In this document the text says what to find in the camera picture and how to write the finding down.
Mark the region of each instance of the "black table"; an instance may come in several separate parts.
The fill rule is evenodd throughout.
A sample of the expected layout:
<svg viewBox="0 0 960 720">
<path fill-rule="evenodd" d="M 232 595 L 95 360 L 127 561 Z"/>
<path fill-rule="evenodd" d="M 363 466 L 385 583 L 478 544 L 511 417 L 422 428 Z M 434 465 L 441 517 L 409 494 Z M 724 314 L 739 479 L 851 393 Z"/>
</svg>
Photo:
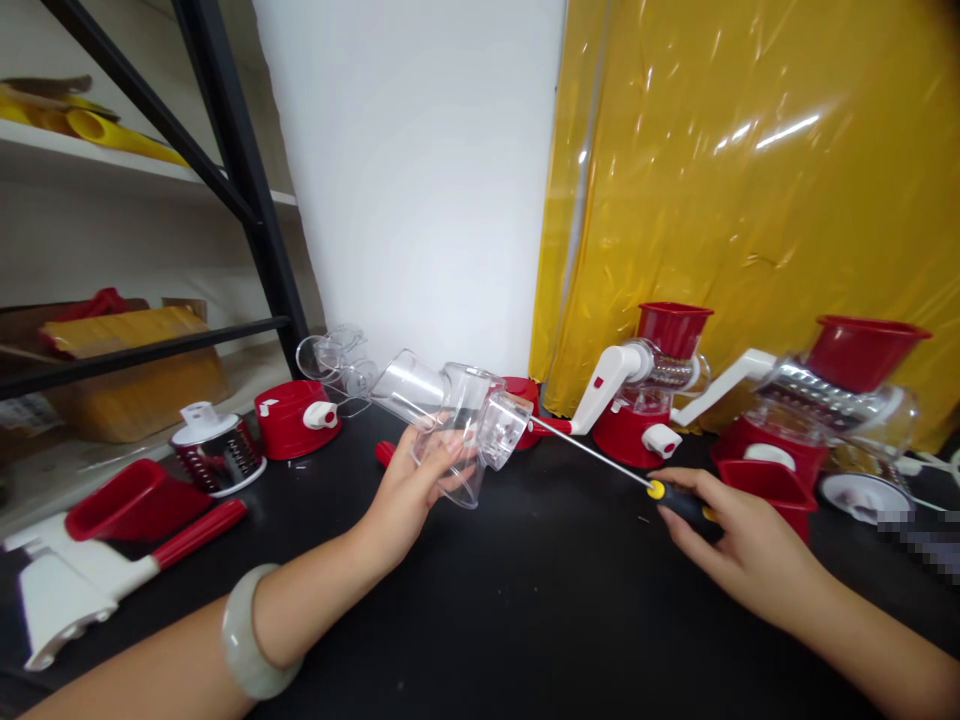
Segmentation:
<svg viewBox="0 0 960 720">
<path fill-rule="evenodd" d="M 8 712 L 228 593 L 251 567 L 290 560 L 350 528 L 382 473 L 374 446 L 402 427 L 378 409 L 345 424 L 313 455 L 272 463 L 236 495 L 247 519 L 123 600 L 42 673 L 22 669 L 23 558 L 3 557 L 0 698 Z M 688 436 L 671 464 L 710 467 L 709 442 Z M 811 546 L 843 582 L 960 655 L 957 596 L 874 528 L 822 508 Z M 587 712 L 877 716 L 826 664 L 693 566 L 641 486 L 545 439 L 487 474 L 477 510 L 439 502 L 403 564 L 309 653 L 294 684 L 251 717 Z"/>
</svg>

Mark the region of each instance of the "bracelet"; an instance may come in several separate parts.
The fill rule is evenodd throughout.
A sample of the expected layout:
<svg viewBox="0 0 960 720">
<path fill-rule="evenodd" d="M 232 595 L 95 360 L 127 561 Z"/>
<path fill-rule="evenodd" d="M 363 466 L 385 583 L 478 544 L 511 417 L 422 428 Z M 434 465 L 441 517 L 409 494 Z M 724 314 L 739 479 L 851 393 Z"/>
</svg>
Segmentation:
<svg viewBox="0 0 960 720">
<path fill-rule="evenodd" d="M 227 667 L 233 679 L 252 700 L 276 697 L 293 682 L 303 658 L 286 670 L 274 667 L 263 657 L 253 632 L 253 595 L 264 576 L 276 570 L 274 564 L 260 565 L 248 572 L 227 598 L 220 637 L 227 653 Z"/>
</svg>

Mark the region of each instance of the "black shelf frame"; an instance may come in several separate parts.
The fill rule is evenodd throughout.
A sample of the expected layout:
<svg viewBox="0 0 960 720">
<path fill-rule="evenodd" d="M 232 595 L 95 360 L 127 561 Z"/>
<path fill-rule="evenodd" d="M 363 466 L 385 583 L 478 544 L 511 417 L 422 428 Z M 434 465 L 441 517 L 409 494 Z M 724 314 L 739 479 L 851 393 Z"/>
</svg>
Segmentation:
<svg viewBox="0 0 960 720">
<path fill-rule="evenodd" d="M 0 400 L 229 340 L 276 331 L 294 378 L 309 333 L 217 0 L 173 0 L 226 174 L 200 148 L 79 0 L 41 0 L 243 225 L 271 317 L 0 378 Z"/>
</svg>

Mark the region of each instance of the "shelf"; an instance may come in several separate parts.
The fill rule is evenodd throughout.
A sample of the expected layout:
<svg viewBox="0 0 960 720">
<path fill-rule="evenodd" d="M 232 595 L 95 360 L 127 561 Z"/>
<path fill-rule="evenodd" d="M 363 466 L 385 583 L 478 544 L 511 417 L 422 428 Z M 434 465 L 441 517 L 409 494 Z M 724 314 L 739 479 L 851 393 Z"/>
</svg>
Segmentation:
<svg viewBox="0 0 960 720">
<path fill-rule="evenodd" d="M 222 358 L 234 393 L 217 405 L 221 414 L 243 415 L 264 390 L 287 382 L 290 371 L 280 343 L 269 342 Z M 180 425 L 126 445 L 67 440 L 3 469 L 10 497 L 0 507 L 0 540 L 50 515 L 73 507 L 134 460 L 160 460 Z"/>
<path fill-rule="evenodd" d="M 222 207 L 190 168 L 10 120 L 0 120 L 0 181 Z M 300 219 L 293 195 L 270 194 L 281 222 Z"/>
</svg>

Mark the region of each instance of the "screwdriver shaft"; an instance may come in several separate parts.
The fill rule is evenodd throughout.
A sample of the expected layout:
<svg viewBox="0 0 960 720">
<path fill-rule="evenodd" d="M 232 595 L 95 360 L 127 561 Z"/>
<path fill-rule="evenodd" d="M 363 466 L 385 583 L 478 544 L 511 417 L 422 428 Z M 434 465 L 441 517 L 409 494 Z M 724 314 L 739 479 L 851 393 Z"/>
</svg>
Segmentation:
<svg viewBox="0 0 960 720">
<path fill-rule="evenodd" d="M 577 442 L 576 440 L 574 440 L 574 439 L 573 439 L 572 437 L 570 437 L 569 435 L 565 435 L 564 433 L 560 432 L 560 431 L 557 430 L 556 428 L 550 427 L 549 425 L 547 425 L 545 422 L 541 421 L 540 419 L 531 416 L 530 421 L 531 421 L 531 422 L 535 422 L 537 425 L 539 425 L 539 426 L 542 427 L 542 428 L 546 428 L 547 430 L 549 430 L 550 432 L 552 432 L 552 433 L 553 433 L 554 435 L 556 435 L 557 437 L 560 437 L 560 438 L 563 438 L 564 440 L 566 440 L 566 441 L 567 441 L 568 443 L 570 443 L 571 445 L 576 445 L 578 448 L 580 448 L 581 450 L 583 450 L 585 453 L 589 453 L 590 455 L 593 455 L 593 456 L 594 456 L 597 460 L 599 460 L 600 462 L 606 463 L 607 465 L 609 465 L 610 467 L 612 467 L 614 470 L 619 470 L 619 471 L 622 472 L 624 475 L 626 475 L 628 478 L 631 478 L 632 480 L 636 480 L 636 481 L 637 481 L 638 483 L 640 483 L 641 485 L 644 485 L 644 486 L 646 486 L 646 487 L 648 487 L 648 488 L 652 488 L 652 487 L 653 487 L 653 485 L 650 483 L 649 480 L 644 480 L 642 477 L 640 477 L 639 475 L 636 475 L 636 474 L 630 472 L 630 471 L 627 470 L 625 467 L 623 467 L 623 466 L 621 466 L 621 465 L 617 465 L 617 463 L 615 463 L 613 460 L 611 460 L 610 458 L 608 458 L 606 455 L 602 455 L 602 454 L 598 453 L 598 452 L 597 452 L 596 450 L 594 450 L 593 448 L 588 448 L 588 447 L 587 447 L 586 445 L 584 445 L 583 443 Z"/>
</svg>

